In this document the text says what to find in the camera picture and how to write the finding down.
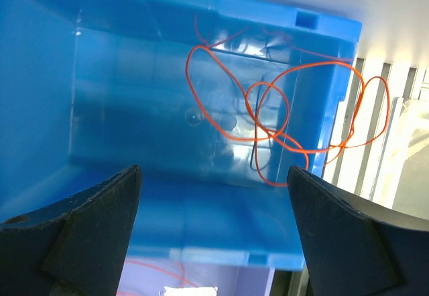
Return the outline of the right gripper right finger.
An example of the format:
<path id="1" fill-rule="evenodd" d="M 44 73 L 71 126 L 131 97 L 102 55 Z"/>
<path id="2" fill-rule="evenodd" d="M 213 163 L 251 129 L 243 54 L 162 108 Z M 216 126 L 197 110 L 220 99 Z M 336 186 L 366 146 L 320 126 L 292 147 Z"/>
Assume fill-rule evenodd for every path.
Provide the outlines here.
<path id="1" fill-rule="evenodd" d="M 427 295 L 428 221 L 292 166 L 288 191 L 315 295 Z"/>

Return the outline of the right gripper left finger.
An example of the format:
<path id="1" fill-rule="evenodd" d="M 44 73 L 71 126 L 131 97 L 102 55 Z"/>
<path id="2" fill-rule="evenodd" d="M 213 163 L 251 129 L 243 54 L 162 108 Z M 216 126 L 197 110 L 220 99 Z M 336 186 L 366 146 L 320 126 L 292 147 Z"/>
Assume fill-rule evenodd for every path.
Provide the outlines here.
<path id="1" fill-rule="evenodd" d="M 131 165 L 1 223 L 2 295 L 115 295 L 142 185 Z"/>

